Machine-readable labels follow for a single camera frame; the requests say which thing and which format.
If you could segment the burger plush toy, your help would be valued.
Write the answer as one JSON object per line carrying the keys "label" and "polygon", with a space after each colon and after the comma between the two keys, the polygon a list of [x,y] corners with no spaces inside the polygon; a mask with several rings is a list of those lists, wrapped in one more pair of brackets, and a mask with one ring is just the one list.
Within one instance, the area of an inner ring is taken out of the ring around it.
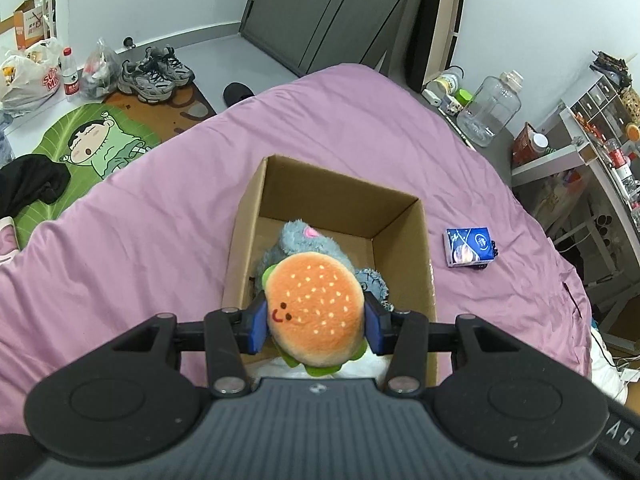
{"label": "burger plush toy", "polygon": [[364,297],[355,274],[320,252],[300,252],[262,276],[271,339],[289,366],[338,372],[367,351]]}

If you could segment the brown cardboard box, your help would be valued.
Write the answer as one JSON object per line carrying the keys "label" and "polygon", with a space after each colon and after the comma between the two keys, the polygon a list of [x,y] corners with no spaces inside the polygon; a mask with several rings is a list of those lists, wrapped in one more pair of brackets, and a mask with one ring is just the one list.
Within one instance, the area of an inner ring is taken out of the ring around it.
{"label": "brown cardboard box", "polygon": [[320,250],[352,270],[375,270],[399,311],[434,320],[435,285],[422,202],[282,155],[248,180],[232,232],[222,306],[245,309],[281,252]]}

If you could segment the grey pink plush toy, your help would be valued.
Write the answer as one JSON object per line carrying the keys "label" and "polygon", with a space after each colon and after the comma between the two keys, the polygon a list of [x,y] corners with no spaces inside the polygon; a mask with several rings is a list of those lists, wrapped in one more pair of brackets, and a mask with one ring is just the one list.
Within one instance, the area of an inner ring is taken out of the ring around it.
{"label": "grey pink plush toy", "polygon": [[255,269],[254,293],[259,294],[264,288],[262,276],[270,266],[301,252],[318,252],[330,256],[343,263],[349,271],[355,272],[354,265],[333,238],[321,234],[308,223],[298,219],[286,222],[282,226],[277,243],[266,250],[258,260]]}

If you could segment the blue tissue pack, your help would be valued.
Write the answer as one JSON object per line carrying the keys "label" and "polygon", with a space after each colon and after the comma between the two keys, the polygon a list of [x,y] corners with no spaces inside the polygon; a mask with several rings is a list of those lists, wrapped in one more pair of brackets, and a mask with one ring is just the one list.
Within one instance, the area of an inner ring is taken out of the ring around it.
{"label": "blue tissue pack", "polygon": [[450,268],[472,268],[490,249],[493,241],[484,226],[472,228],[449,228],[444,232],[444,249],[447,266]]}

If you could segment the clear bag white filling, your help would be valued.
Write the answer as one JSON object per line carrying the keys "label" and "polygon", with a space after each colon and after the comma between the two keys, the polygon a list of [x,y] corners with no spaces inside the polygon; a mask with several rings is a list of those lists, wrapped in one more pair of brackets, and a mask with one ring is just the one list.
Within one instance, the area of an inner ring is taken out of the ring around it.
{"label": "clear bag white filling", "polygon": [[[322,379],[372,378],[376,382],[382,382],[389,365],[389,356],[376,356],[367,350],[359,360],[345,363],[338,372],[322,376]],[[280,356],[247,364],[246,370],[255,380],[265,377],[312,379],[303,365],[290,367]]]}

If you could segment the small blue-grey octopus plush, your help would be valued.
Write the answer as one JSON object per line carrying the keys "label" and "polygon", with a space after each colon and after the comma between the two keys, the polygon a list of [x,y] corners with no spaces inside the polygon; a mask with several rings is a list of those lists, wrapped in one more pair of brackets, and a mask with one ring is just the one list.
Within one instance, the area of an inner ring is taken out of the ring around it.
{"label": "small blue-grey octopus plush", "polygon": [[371,268],[357,269],[355,275],[364,292],[370,292],[375,296],[375,299],[385,310],[394,310],[394,306],[390,303],[390,290],[378,270]]}

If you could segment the pink bed sheet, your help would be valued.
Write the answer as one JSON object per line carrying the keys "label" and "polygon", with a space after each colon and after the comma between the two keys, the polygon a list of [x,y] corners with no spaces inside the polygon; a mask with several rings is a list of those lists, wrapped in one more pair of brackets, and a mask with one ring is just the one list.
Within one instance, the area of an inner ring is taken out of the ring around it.
{"label": "pink bed sheet", "polygon": [[[40,224],[1,270],[1,429],[24,431],[43,377],[153,314],[221,304],[239,201],[280,154],[396,188],[423,204],[439,321],[470,312],[589,375],[591,306],[574,266],[491,164],[409,92],[343,64],[225,110]],[[449,228],[484,226],[499,255],[450,268]]]}

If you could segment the white desk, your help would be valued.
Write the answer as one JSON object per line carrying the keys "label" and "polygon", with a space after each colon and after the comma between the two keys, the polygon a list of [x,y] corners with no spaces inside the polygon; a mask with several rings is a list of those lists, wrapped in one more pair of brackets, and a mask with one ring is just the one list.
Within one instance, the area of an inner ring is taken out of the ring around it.
{"label": "white desk", "polygon": [[603,159],[602,150],[592,142],[591,136],[568,107],[561,105],[548,117],[540,131],[565,133],[568,143],[548,155],[513,168],[512,185],[517,188],[568,170],[582,173],[582,197],[575,200],[574,209],[563,212],[552,223],[551,231],[556,232],[571,214],[585,218],[577,229],[589,232],[606,266],[605,277],[588,284],[587,288],[595,290],[602,285],[610,289],[615,284],[620,285],[620,291],[610,296],[598,293],[598,309],[603,313],[600,323],[603,339],[616,350],[637,354],[637,339],[630,340],[612,333],[628,302],[639,297],[639,232],[631,215],[628,197],[611,164]]}

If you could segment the green cartoon floor mat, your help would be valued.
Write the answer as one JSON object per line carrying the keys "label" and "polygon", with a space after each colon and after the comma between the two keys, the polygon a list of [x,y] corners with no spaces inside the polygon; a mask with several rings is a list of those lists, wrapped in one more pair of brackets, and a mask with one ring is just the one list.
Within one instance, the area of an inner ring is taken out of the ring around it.
{"label": "green cartoon floor mat", "polygon": [[90,188],[158,144],[160,138],[148,126],[111,105],[86,104],[63,116],[44,133],[34,152],[64,165],[70,182],[54,203],[38,200],[14,218],[18,244],[24,247],[38,224],[57,219]]}

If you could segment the yellow white container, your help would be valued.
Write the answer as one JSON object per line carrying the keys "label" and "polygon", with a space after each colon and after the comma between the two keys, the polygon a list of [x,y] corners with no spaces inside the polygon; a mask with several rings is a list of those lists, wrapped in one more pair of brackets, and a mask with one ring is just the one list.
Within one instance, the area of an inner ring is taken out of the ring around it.
{"label": "yellow white container", "polygon": [[431,106],[439,106],[443,99],[458,91],[463,77],[464,69],[459,65],[451,65],[427,81],[421,94]]}

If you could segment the large clear plastic jug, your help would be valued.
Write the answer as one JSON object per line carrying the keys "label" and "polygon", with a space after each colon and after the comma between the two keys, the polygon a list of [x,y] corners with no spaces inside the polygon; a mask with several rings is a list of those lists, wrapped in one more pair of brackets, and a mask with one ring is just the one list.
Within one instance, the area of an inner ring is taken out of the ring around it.
{"label": "large clear plastic jug", "polygon": [[458,114],[458,128],[474,144],[487,148],[521,109],[522,84],[523,76],[516,70],[487,76]]}

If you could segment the black clothing on floor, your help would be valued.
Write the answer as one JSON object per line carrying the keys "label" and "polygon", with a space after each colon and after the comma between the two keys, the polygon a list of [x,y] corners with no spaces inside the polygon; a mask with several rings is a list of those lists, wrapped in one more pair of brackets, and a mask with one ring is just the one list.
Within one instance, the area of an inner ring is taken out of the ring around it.
{"label": "black clothing on floor", "polygon": [[70,170],[46,155],[17,157],[0,170],[0,216],[16,217],[32,203],[51,205],[66,191]]}

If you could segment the grey sneakers pair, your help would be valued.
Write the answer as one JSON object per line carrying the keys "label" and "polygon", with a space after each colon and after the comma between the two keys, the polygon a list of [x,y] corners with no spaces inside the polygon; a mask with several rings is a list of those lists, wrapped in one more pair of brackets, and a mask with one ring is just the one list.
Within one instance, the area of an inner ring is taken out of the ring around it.
{"label": "grey sneakers pair", "polygon": [[116,86],[143,103],[158,104],[168,102],[177,89],[194,79],[194,71],[177,58],[175,48],[147,47],[142,60],[122,62]]}

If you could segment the red can on desk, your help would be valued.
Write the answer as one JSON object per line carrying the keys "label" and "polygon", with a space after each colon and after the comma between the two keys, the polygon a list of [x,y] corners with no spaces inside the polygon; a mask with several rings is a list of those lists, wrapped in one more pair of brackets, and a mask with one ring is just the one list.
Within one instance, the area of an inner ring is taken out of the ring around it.
{"label": "red can on desk", "polygon": [[626,161],[620,141],[615,138],[608,139],[605,142],[605,151],[608,153],[608,158],[611,161],[617,177],[622,181],[632,178],[632,171]]}

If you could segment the clear bag of trash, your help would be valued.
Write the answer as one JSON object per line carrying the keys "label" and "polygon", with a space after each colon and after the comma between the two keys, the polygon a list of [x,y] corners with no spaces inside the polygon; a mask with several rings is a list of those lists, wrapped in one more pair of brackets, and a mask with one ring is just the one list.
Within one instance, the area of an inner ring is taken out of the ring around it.
{"label": "clear bag of trash", "polygon": [[117,89],[122,73],[116,52],[100,38],[82,68],[80,91],[88,99],[103,99]]}

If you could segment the black framed cardboard tray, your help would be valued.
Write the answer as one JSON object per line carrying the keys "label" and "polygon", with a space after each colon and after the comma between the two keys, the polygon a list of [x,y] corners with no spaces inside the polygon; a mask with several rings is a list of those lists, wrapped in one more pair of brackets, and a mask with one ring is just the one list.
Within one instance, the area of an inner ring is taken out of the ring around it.
{"label": "black framed cardboard tray", "polygon": [[424,84],[451,65],[464,0],[418,0],[405,54],[408,87],[421,92]]}

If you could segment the small drawer organizer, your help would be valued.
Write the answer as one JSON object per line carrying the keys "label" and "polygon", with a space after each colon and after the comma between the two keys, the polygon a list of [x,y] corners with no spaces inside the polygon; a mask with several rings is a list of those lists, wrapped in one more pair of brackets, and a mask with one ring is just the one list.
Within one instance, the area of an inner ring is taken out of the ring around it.
{"label": "small drawer organizer", "polygon": [[627,139],[631,118],[612,84],[599,73],[589,73],[578,81],[568,98],[570,110],[583,124],[596,128],[607,139]]}

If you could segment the water bottle on floor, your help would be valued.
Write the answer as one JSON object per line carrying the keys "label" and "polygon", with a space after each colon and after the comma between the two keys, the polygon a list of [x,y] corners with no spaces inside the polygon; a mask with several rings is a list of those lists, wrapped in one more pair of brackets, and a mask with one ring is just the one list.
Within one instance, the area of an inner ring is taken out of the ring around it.
{"label": "water bottle on floor", "polygon": [[71,47],[65,47],[61,58],[61,77],[64,93],[73,96],[79,91],[79,76],[74,52]]}

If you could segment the grey door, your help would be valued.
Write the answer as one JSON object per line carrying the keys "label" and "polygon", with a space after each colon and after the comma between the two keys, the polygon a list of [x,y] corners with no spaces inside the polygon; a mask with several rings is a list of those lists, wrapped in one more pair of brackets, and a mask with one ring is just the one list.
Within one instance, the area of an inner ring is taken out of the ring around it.
{"label": "grey door", "polygon": [[409,0],[247,0],[240,33],[295,75],[355,63],[383,74]]}

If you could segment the white plastic shopping bag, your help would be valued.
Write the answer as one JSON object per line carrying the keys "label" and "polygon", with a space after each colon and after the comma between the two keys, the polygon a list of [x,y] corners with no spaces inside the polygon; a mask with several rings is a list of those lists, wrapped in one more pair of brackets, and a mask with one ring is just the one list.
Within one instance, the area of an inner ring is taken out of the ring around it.
{"label": "white plastic shopping bag", "polygon": [[58,91],[62,44],[43,39],[24,51],[1,50],[1,110],[13,117],[33,112]]}

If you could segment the orange cardboard box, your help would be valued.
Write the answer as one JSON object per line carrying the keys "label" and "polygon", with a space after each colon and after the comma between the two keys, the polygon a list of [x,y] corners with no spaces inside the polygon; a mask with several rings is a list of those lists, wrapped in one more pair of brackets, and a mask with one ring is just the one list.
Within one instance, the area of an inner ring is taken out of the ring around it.
{"label": "orange cardboard box", "polygon": [[18,50],[25,50],[44,39],[42,4],[36,0],[23,1],[13,15],[1,22],[1,32],[13,32]]}

